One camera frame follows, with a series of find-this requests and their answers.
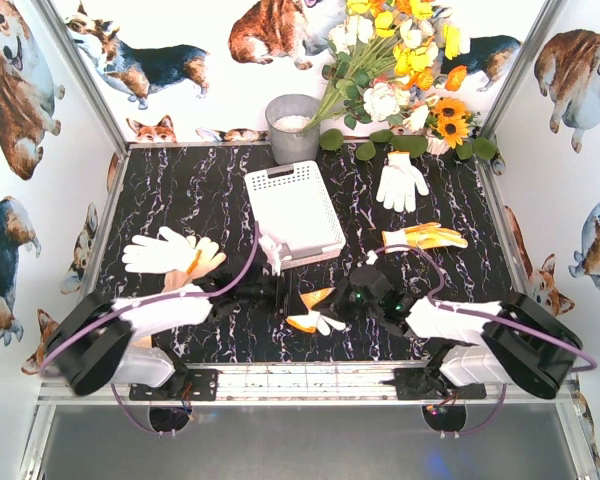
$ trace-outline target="corgi wallpaper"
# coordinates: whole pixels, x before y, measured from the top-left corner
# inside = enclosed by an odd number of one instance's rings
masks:
[[[496,127],[497,182],[530,291],[599,363],[578,402],[600,478],[600,0],[569,0],[531,65]]]
[[[41,343],[77,301],[114,150],[32,3],[0,0],[0,479],[18,476]]]
[[[472,37],[470,53],[442,64],[443,76],[458,62],[469,73],[458,92],[446,94],[484,118],[544,0],[525,0],[524,8],[513,0],[443,3]],[[322,66],[331,58],[325,38],[346,7],[345,0],[227,0],[221,7],[163,0],[147,14],[132,0],[55,4],[129,142],[266,139],[271,100],[322,96]],[[382,127],[351,131],[340,119],[323,128],[333,126],[357,137]]]

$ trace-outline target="sunflower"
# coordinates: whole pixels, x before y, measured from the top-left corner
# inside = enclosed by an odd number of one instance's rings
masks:
[[[467,114],[467,106],[457,98],[442,98],[433,109],[433,114],[440,118],[460,118]]]
[[[462,145],[462,141],[469,136],[469,126],[467,125],[467,122],[460,117],[438,117],[437,130],[451,148]]]

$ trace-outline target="white rose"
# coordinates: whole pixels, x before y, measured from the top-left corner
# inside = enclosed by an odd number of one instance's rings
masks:
[[[347,32],[344,25],[338,25],[329,32],[329,40],[336,46],[335,53],[349,53],[349,44],[347,43]]]
[[[347,18],[345,25],[347,38],[350,41],[353,39],[350,43],[352,46],[356,44],[356,38],[360,39],[362,43],[369,43],[369,40],[373,38],[373,22],[368,18],[353,15]]]
[[[409,90],[404,90],[399,86],[394,85],[393,94],[396,96],[396,101],[401,107],[404,107],[411,102],[411,92]]]
[[[424,128],[424,124],[426,123],[428,116],[429,106],[420,105],[411,113],[411,115],[409,115],[409,118],[403,122],[403,125],[407,127],[411,133],[415,133]]]
[[[387,83],[376,83],[364,92],[363,98],[364,109],[375,122],[382,122],[400,111],[393,89]]]

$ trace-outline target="gray floor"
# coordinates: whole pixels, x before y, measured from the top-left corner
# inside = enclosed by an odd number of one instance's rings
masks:
[[[492,406],[470,406],[468,426]],[[134,408],[144,422],[146,408]],[[398,480],[575,478],[552,404],[507,405],[486,429],[441,440],[419,407],[215,407],[179,438],[118,407],[58,407],[46,480]]]

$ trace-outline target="work glove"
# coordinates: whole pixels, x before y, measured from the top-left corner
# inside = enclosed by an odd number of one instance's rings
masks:
[[[134,244],[124,248],[122,262],[127,272],[174,272],[165,278],[167,288],[203,277],[227,258],[224,253],[218,253],[220,246],[207,237],[198,242],[195,237],[185,238],[169,227],[161,227],[158,232],[165,240],[135,235],[131,239]]]
[[[411,165],[408,152],[389,152],[388,158],[388,164],[382,169],[376,200],[388,210],[415,212],[416,188],[420,195],[429,195],[424,177]]]
[[[287,323],[302,332],[315,333],[317,330],[322,335],[329,335],[332,328],[340,331],[347,328],[345,323],[334,320],[333,318],[325,317],[324,315],[311,310],[315,304],[325,299],[332,290],[333,288],[323,288],[316,292],[301,294],[300,298],[302,298],[302,302],[309,309],[309,314],[287,317]]]
[[[396,232],[382,232],[384,246],[405,245],[423,250],[437,247],[467,248],[467,242],[459,232],[442,228],[439,223],[431,222],[414,227],[403,228]]]

